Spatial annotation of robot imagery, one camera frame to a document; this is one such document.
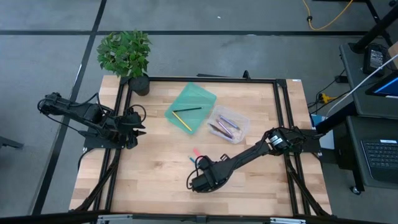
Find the white cable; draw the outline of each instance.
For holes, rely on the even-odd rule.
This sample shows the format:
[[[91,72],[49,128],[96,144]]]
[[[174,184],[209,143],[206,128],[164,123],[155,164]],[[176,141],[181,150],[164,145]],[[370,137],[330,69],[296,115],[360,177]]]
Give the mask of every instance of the white cable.
[[[372,72],[372,74],[370,74],[368,77],[366,77],[360,84],[358,84],[355,88],[353,88],[353,90],[351,90],[349,93],[347,93],[341,100],[339,100],[337,103],[335,103],[330,109],[329,111],[326,113],[326,117],[328,117],[329,113],[333,110],[334,107],[337,106],[337,104],[341,103],[343,100],[345,100],[345,98],[347,98],[348,96],[350,96],[350,94],[352,94],[356,89],[358,89],[364,82],[366,82],[366,80],[368,80],[370,77],[372,77],[374,74],[376,74],[380,69],[382,69],[384,66],[386,66],[388,63],[392,62],[396,57],[398,57],[398,54],[393,56],[390,60],[388,60],[386,63],[384,63],[383,65],[381,65],[378,69],[376,69],[374,72]]]

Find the concrete floor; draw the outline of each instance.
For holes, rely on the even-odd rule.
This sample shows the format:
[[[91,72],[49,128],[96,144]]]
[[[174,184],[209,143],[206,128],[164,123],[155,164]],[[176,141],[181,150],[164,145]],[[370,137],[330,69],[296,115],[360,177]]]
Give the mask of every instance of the concrete floor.
[[[0,0],[0,30],[91,30],[100,0]],[[314,26],[327,23],[345,2],[307,0]],[[373,1],[380,16],[388,0]],[[291,0],[113,0],[99,30],[310,30],[301,1]],[[368,30],[374,25],[363,3],[354,3],[328,30]],[[388,29],[398,40],[398,23]],[[96,61],[97,36],[77,101],[97,92],[102,76]],[[195,76],[197,73],[240,77],[299,78],[307,101],[343,70],[338,46],[359,37],[152,35],[149,75]],[[0,217],[27,215],[52,148],[58,124],[40,115],[36,103],[48,93],[68,97],[86,49],[86,35],[0,35],[0,135],[25,143],[23,150],[0,150]],[[346,84],[326,92],[339,95]],[[83,129],[76,123],[71,126]],[[43,213],[66,212],[84,139],[68,130]],[[333,214],[343,218],[395,223],[398,191],[366,188],[353,195],[349,172],[323,166]]]

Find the potted plant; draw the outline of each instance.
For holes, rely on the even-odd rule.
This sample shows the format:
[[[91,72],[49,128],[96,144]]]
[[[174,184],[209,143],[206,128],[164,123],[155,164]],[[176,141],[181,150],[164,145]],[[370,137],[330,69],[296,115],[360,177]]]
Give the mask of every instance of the potted plant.
[[[121,77],[121,83],[129,82],[130,90],[145,96],[149,93],[149,77],[145,73],[149,44],[148,35],[142,31],[111,33],[97,48],[99,65]]]

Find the butcher block tabletop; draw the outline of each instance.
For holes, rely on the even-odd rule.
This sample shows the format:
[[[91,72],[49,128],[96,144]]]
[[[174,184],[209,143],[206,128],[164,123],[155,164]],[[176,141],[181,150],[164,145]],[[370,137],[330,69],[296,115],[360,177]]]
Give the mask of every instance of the butcher block tabletop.
[[[286,80],[294,124],[311,129],[302,82]],[[189,135],[169,122],[164,113],[187,82],[151,82],[146,96],[135,93],[131,105],[142,105],[147,111],[143,122],[147,134],[138,137],[138,145],[123,149],[116,177],[112,212],[292,216],[283,156],[263,156],[234,171],[228,183],[219,190],[199,194],[186,188],[193,171],[193,149],[218,161],[224,153],[233,157],[259,141],[265,131],[278,127],[272,84],[197,82],[217,96],[216,105],[229,108],[250,119],[250,129],[238,144],[211,134],[203,121],[197,132]],[[99,97],[101,104],[114,107],[119,79],[103,78]],[[284,122],[282,89],[279,90]],[[123,90],[120,114],[123,112],[127,85]],[[104,149],[89,152],[82,160],[70,208],[78,207],[93,190],[100,176]],[[305,183],[322,208],[331,213],[322,168],[309,153],[301,154]],[[104,208],[108,186],[103,190],[100,208]],[[301,195],[296,186],[298,208],[303,213]]]

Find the black plant pot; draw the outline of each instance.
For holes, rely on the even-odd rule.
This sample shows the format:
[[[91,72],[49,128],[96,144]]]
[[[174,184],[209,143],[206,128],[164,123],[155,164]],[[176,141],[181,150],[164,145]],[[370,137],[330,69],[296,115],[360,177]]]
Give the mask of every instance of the black plant pot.
[[[135,91],[139,96],[145,96],[149,93],[149,77],[144,73],[143,76],[130,78],[129,88]]]

